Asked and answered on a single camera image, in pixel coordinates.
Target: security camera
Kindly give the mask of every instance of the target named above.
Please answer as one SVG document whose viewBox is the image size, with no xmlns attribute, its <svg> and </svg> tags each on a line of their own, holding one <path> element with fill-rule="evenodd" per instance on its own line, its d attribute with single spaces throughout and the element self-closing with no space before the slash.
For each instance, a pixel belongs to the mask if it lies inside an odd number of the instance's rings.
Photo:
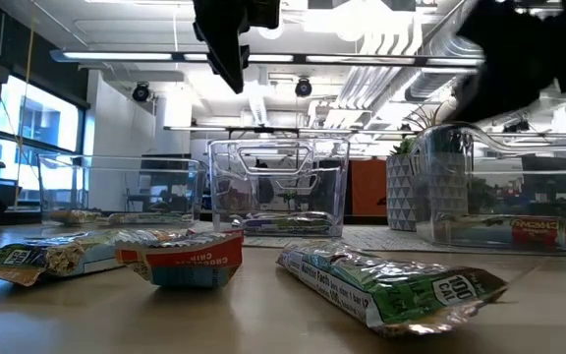
<svg viewBox="0 0 566 354">
<path fill-rule="evenodd" d="M 296 96 L 297 97 L 307 97 L 310 94 L 311 94 L 310 79 L 300 78 L 299 82 L 296 84 Z"/>
<path fill-rule="evenodd" d="M 149 83 L 137 83 L 133 90 L 133 100 L 136 102 L 148 102 L 152 99 L 152 92 L 149 90 Z"/>
</svg>

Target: table surface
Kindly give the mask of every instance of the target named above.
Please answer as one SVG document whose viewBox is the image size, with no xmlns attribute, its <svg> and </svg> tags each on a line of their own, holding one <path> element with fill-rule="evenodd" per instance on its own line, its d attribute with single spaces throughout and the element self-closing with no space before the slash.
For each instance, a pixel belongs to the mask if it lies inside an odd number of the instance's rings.
<svg viewBox="0 0 566 354">
<path fill-rule="evenodd" d="M 4 228 L 0 245 L 40 235 Z M 245 248 L 217 291 L 159 289 L 127 268 L 32 288 L 0 281 L 0 353 L 566 353 L 566 258 L 379 253 L 516 279 L 452 332 L 384 339 L 276 265 L 279 252 Z"/>
</svg>

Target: ceiling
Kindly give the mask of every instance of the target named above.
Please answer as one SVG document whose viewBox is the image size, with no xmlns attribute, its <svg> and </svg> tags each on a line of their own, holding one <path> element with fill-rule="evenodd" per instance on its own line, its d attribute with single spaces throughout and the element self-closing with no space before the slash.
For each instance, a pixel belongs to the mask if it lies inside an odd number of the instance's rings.
<svg viewBox="0 0 566 354">
<path fill-rule="evenodd" d="M 446 14 L 458 0 L 438 0 L 437 10 L 420 15 L 424 35 Z M 345 41 L 335 32 L 304 30 L 302 19 L 324 10 L 295 10 L 307 8 L 307 0 L 283 2 L 283 32 L 277 39 L 266 39 L 257 29 L 241 35 L 242 43 L 251 46 L 251 52 L 298 53 L 357 53 L 363 42 Z M 134 5 L 124 3 L 89 3 L 85 0 L 0 0 L 0 7 L 22 23 L 35 21 L 36 31 L 49 41 L 69 50 L 136 50 L 136 51 L 206 51 L 198 42 L 192 28 L 194 12 L 191 6 Z M 298 110 L 307 112 L 314 97 L 337 95 L 346 82 L 350 67 L 254 65 L 245 72 L 245 81 L 261 76 L 268 78 L 275 89 L 264 93 L 267 110 Z M 238 116 L 249 109 L 246 93 L 236 95 L 224 82 L 202 64 L 116 64 L 109 68 L 121 76 L 115 87 L 125 93 L 131 90 L 141 73 L 177 72 L 184 74 L 185 82 L 195 93 L 194 115 Z M 313 96 L 296 98 L 294 87 L 298 77 L 309 77 Z M 158 93 L 176 85 L 169 81 L 150 83 Z"/>
</svg>

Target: ceiling duct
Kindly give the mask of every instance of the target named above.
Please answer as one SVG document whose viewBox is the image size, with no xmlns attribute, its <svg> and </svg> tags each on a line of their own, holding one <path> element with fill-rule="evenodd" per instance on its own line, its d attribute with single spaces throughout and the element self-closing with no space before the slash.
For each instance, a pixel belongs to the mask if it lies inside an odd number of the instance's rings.
<svg viewBox="0 0 566 354">
<path fill-rule="evenodd" d="M 378 26 L 365 33 L 361 54 L 412 55 L 422 42 L 421 22 L 415 12 L 415 2 L 409 7 L 395 7 L 394 1 L 367 2 L 365 11 L 371 12 L 375 20 L 391 26 Z M 347 82 L 336 100 L 336 105 L 345 109 L 366 109 L 385 90 L 399 69 L 353 67 Z"/>
<path fill-rule="evenodd" d="M 438 57 L 481 56 L 480 48 L 455 35 L 455 31 L 466 18 L 468 10 L 474 1 L 462 1 L 445 25 L 431 38 L 418 55 Z M 409 101 L 426 101 L 436 91 L 456 79 L 456 73 L 427 73 L 421 69 L 405 69 L 406 71 L 421 71 L 419 77 L 405 90 L 405 99 Z"/>
<path fill-rule="evenodd" d="M 270 89 L 269 80 L 267 78 L 267 69 L 258 67 L 258 78 L 255 82 L 246 83 L 246 91 L 248 94 L 248 104 L 253 113 L 254 125 L 266 126 L 267 111 L 265 110 L 264 93 Z"/>
</svg>

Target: nutrition facts label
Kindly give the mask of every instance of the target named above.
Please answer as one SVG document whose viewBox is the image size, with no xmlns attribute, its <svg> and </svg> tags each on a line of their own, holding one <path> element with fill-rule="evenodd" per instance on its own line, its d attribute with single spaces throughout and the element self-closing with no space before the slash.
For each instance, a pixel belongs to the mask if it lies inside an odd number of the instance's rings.
<svg viewBox="0 0 566 354">
<path fill-rule="evenodd" d="M 367 307 L 372 302 L 372 296 L 313 265 L 303 262 L 302 258 L 299 254 L 291 253 L 285 267 L 320 295 L 329 299 L 351 316 L 366 323 Z"/>
</svg>

